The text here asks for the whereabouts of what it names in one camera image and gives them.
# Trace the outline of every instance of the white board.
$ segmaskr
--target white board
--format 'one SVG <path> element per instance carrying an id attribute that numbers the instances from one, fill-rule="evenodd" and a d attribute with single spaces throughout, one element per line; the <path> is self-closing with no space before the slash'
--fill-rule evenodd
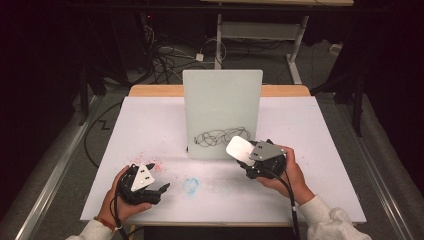
<path id="1" fill-rule="evenodd" d="M 183 71 L 190 158 L 231 159 L 225 143 L 232 136 L 255 139 L 262 74 L 262 70 Z"/>
<path id="2" fill-rule="evenodd" d="M 366 221 L 314 97 L 261 98 L 256 139 L 267 138 L 295 149 L 306 182 L 330 207 L 345 209 L 353 222 Z M 81 220 L 98 214 L 114 176 L 125 165 L 152 162 L 152 189 L 168 182 L 171 186 L 158 205 L 133 216 L 129 224 L 292 223 L 289 200 L 248 179 L 235 161 L 188 158 L 182 97 L 125 99 Z"/>

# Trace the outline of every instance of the desk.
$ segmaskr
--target desk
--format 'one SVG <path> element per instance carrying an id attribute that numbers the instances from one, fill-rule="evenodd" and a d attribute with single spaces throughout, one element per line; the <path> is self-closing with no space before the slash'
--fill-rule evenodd
<path id="1" fill-rule="evenodd" d="M 359 201 L 314 97 L 303 86 L 264 86 L 257 139 L 292 146 L 308 185 L 332 207 L 344 208 L 354 222 L 365 222 Z M 163 89 L 174 97 L 151 97 Z M 81 220 L 98 212 L 113 176 L 126 164 L 156 163 L 152 175 L 170 182 L 162 201 L 133 216 L 145 226 L 289 226 L 290 203 L 276 191 L 248 179 L 231 160 L 189 159 L 185 151 L 182 86 L 135 86 L 121 113 L 97 172 Z M 280 97 L 272 96 L 278 89 Z M 299 97 L 281 97 L 298 95 Z M 305 221 L 302 215 L 299 221 Z"/>
<path id="2" fill-rule="evenodd" d="M 244 4 L 274 4 L 274 5 L 304 5 L 304 6 L 352 6 L 353 0 L 203 0 L 217 2 L 220 5 L 226 3 Z M 303 16 L 300 24 L 275 24 L 275 23 L 252 23 L 252 22 L 226 22 L 222 20 L 222 14 L 218 14 L 216 34 L 216 57 L 215 69 L 222 67 L 221 45 L 222 38 L 250 38 L 272 40 L 294 40 L 293 51 L 286 55 L 286 60 L 294 84 L 302 84 L 299 71 L 296 67 L 296 56 L 302 43 L 303 34 L 306 30 L 309 16 Z"/>

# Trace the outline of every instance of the white sleeve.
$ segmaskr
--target white sleeve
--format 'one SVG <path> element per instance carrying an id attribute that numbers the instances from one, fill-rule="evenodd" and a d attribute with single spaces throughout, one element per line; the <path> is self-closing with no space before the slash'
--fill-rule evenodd
<path id="1" fill-rule="evenodd" d="M 330 209 L 320 196 L 299 206 L 308 223 L 308 240 L 349 239 L 370 240 L 371 237 L 353 227 L 347 213 L 341 208 Z"/>
<path id="2" fill-rule="evenodd" d="M 114 233 L 101 222 L 91 220 L 79 236 L 70 236 L 67 240 L 110 240 Z"/>

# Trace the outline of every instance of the hand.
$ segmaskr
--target hand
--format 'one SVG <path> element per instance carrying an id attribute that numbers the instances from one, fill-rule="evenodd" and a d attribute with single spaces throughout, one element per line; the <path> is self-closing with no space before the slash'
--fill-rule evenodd
<path id="1" fill-rule="evenodd" d="M 293 194 L 294 194 L 294 200 L 299 205 L 302 205 L 302 204 L 308 202 L 309 200 L 311 200 L 312 198 L 314 198 L 315 195 L 306 185 L 305 177 L 303 176 L 303 172 L 300 169 L 299 165 L 295 161 L 294 150 L 289 148 L 289 147 L 285 147 L 285 146 L 279 146 L 279 147 L 281 147 L 282 149 L 284 149 L 287 152 L 286 172 L 287 172 L 287 175 L 289 176 L 289 179 L 290 179 L 290 184 L 291 184 Z M 280 177 L 288 184 L 286 173 L 283 172 Z M 288 193 L 286 187 L 284 187 L 284 185 L 280 181 L 278 181 L 278 179 L 275 179 L 275 178 L 269 179 L 269 178 L 265 178 L 265 177 L 258 177 L 256 179 L 260 183 L 262 183 L 262 185 L 264 185 L 265 187 L 275 189 L 281 195 L 283 195 L 285 197 L 289 197 L 289 193 Z"/>
<path id="2" fill-rule="evenodd" d="M 99 215 L 97 215 L 98 218 L 103 219 L 107 221 L 110 224 L 116 225 L 115 219 L 112 216 L 110 204 L 113 198 L 115 197 L 115 190 L 116 186 L 118 184 L 119 178 L 122 174 L 124 174 L 129 169 L 129 166 L 124 167 L 118 175 L 116 175 L 115 180 L 113 181 L 112 188 L 106 193 L 105 199 L 103 200 L 102 208 L 100 209 Z M 121 197 L 118 196 L 118 217 L 121 220 L 121 223 L 124 224 L 124 222 L 131 217 L 134 214 L 146 211 L 152 207 L 151 203 L 141 203 L 139 205 L 131 205 L 126 203 L 121 199 Z"/>

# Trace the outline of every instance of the blue stain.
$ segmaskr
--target blue stain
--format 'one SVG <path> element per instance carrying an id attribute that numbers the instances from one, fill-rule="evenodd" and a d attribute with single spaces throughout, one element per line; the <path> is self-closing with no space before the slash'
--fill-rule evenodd
<path id="1" fill-rule="evenodd" d="M 196 192 L 198 186 L 199 181 L 195 178 L 190 178 L 185 180 L 183 184 L 183 189 L 187 194 L 193 195 Z"/>

